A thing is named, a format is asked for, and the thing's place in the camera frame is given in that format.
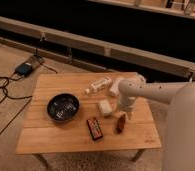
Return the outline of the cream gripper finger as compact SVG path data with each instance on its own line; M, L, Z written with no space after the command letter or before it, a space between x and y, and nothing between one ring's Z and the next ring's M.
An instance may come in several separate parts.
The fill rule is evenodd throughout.
M127 112L127 117L128 117L129 120L131 120L132 117L133 117L132 113L131 112Z

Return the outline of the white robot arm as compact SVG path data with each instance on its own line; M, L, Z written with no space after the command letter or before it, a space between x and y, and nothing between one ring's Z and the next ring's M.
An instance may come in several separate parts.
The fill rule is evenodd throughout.
M132 97L169 105L162 155L162 171L195 171L195 81L136 84L124 79L119 85L119 107L128 110Z

